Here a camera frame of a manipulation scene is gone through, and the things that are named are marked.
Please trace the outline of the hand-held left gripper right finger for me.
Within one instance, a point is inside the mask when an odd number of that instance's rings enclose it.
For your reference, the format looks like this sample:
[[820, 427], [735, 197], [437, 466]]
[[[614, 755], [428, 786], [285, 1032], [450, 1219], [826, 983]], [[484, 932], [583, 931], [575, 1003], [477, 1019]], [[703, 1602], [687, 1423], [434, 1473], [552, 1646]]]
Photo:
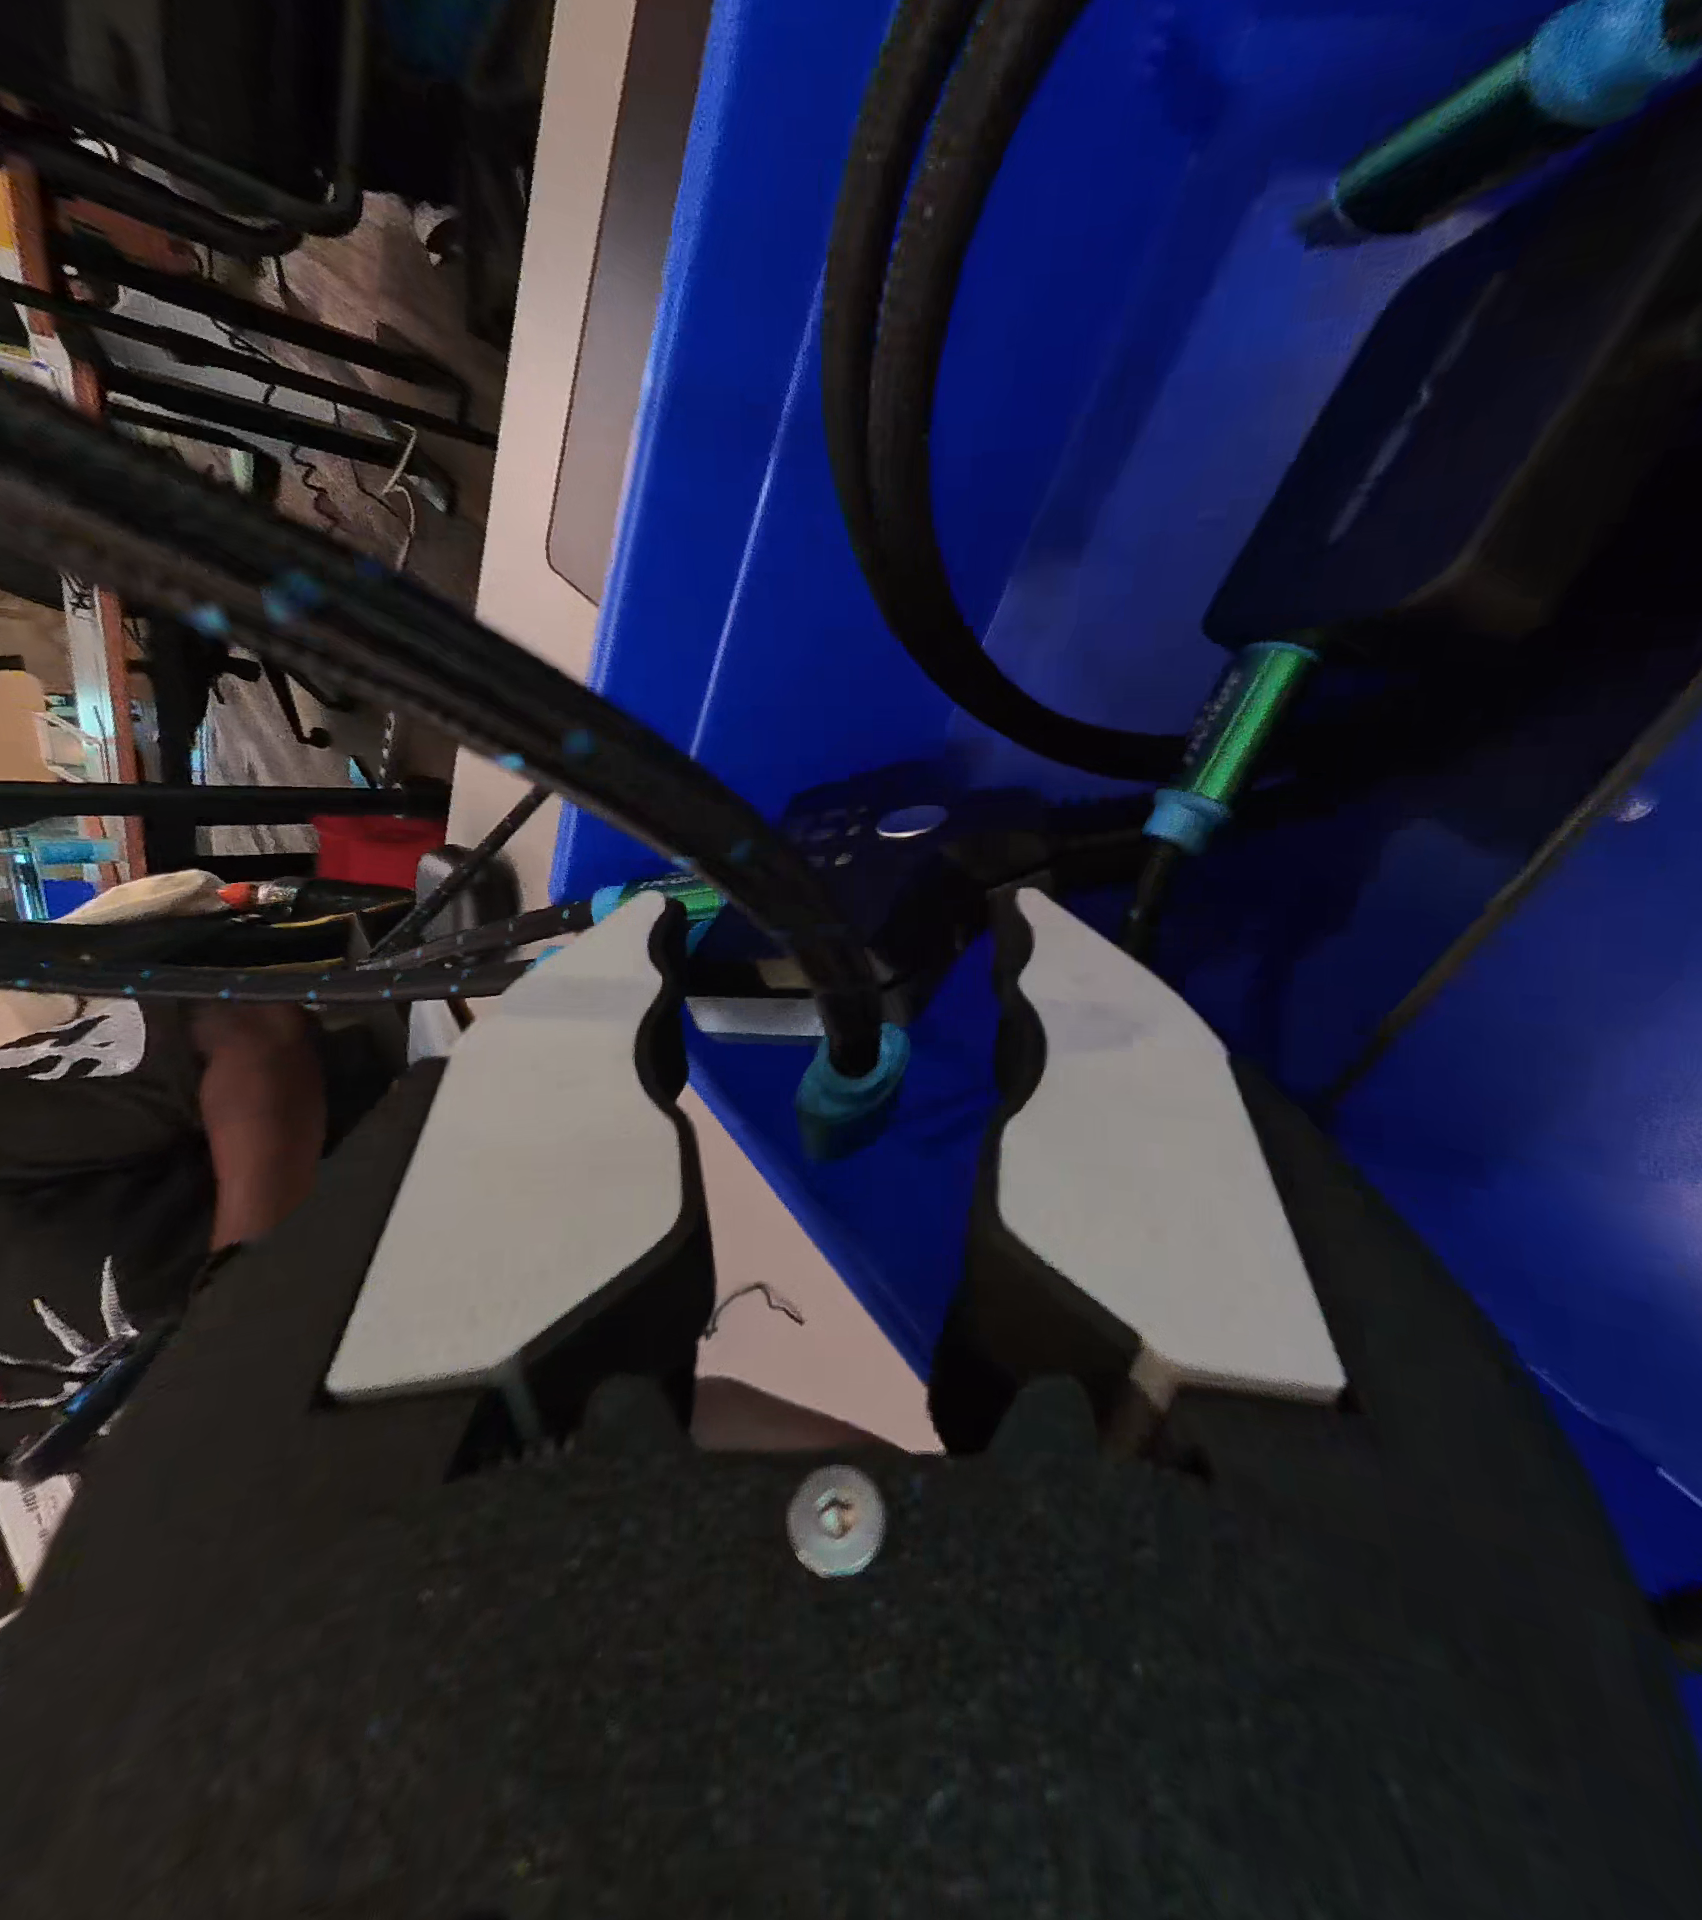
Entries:
[[1329, 1408], [1343, 1360], [1200, 1014], [1037, 888], [989, 909], [993, 1105], [935, 1340], [935, 1437], [983, 1453], [1020, 1395], [1081, 1393], [1109, 1453], [1182, 1393]]

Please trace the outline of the black HDMI switch box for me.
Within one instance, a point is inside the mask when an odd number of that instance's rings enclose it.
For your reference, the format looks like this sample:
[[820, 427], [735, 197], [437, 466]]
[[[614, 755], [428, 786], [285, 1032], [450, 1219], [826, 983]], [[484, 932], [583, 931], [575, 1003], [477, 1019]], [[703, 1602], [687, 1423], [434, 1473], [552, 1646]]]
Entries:
[[937, 525], [933, 420], [961, 279], [1029, 110], [1098, 5], [891, 5], [830, 205], [815, 310], [818, 445], [851, 598], [916, 680], [993, 743], [1148, 798], [959, 793], [897, 764], [802, 797], [787, 836], [911, 1019], [1024, 886], [1129, 881], [1120, 948], [1148, 958], [1178, 871], [1239, 811], [1289, 698], [1292, 654], [1230, 665], [1183, 732], [1067, 715], [1007, 675], [971, 618]]

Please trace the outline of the person's left hand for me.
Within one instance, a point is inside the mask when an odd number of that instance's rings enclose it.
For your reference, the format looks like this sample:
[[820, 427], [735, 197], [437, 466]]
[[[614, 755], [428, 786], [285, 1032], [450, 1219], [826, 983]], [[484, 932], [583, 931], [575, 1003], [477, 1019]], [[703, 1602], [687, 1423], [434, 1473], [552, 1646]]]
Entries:
[[901, 1432], [872, 1431], [723, 1375], [700, 1377], [693, 1382], [687, 1432], [698, 1450], [714, 1455], [853, 1459], [941, 1453], [922, 1416], [907, 1421]]

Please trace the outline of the large blue plastic bin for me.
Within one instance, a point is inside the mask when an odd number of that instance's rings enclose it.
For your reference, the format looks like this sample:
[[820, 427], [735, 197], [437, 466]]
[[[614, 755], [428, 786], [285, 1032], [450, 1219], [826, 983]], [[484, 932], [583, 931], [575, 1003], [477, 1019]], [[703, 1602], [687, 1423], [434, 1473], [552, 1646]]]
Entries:
[[[818, 445], [831, 194], [894, 5], [707, 5], [592, 683], [787, 828], [900, 764], [1145, 801], [925, 691]], [[988, 203], [933, 509], [992, 660], [1182, 735], [1316, 684], [1156, 965], [1702, 1588], [1702, 61], [1422, 228], [1343, 172], [1565, 5], [1095, 5]]]

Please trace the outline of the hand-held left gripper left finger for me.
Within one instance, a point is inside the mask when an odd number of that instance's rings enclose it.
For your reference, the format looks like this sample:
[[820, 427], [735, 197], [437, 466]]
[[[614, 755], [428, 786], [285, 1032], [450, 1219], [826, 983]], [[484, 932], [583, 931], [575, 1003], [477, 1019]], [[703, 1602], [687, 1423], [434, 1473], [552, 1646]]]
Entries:
[[637, 897], [535, 963], [453, 1051], [323, 1379], [345, 1406], [491, 1393], [575, 1429], [606, 1380], [685, 1424], [716, 1308], [679, 1107], [685, 910]]

